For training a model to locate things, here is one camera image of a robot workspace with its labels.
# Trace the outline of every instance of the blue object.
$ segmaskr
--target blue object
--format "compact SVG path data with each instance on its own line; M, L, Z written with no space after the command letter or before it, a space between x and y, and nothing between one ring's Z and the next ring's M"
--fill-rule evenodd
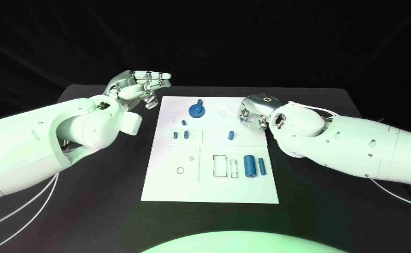
M229 140L232 140L234 139L234 131L231 130L229 131Z
M254 161L252 155L244 156L244 169L245 169L245 177L247 178L252 178L257 176L255 161Z
M260 172L261 172L261 175L267 175L265 174L265 167L264 167L264 160L263 158L258 158L258 165L260 165Z
M203 101L198 100L198 103L190 106L189 114L195 118L201 118L205 114L206 109L203 108Z

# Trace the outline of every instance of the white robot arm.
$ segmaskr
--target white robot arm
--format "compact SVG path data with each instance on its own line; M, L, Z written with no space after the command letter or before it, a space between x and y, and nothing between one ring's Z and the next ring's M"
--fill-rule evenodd
M248 96L239 106L241 123L257 131L268 127L280 149L358 177L411 184L411 133L379 122L330 113L322 117L294 102Z
M136 135L141 116L130 110L159 101L169 73L126 71L104 94L75 99L0 119L0 196L38 184L87 155L110 146L120 131ZM69 141L61 147L59 140Z

